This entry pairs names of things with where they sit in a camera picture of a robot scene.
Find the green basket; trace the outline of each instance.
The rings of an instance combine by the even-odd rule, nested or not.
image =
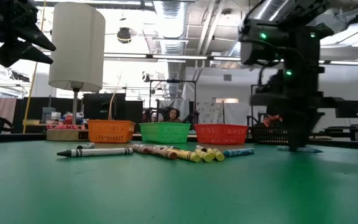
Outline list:
[[[186,143],[191,124],[156,122],[142,123],[142,140],[156,143]]]

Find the window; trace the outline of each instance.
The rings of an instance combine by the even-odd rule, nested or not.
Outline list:
[[[222,103],[222,101],[224,103],[238,103],[239,99],[237,99],[237,98],[216,98],[217,103]]]

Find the green table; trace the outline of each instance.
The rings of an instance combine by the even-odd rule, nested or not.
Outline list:
[[[355,149],[254,146],[255,155],[209,164],[56,156],[77,145],[0,143],[0,223],[358,223]]]

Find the black basket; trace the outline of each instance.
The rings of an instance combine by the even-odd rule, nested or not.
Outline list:
[[[288,145],[287,130],[283,127],[250,127],[252,139],[257,144]]]

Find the white lampshade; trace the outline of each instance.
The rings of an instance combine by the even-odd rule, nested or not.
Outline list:
[[[49,69],[49,85],[72,90],[99,91],[103,85],[106,20],[95,8],[63,2],[53,12],[52,42],[56,51]]]

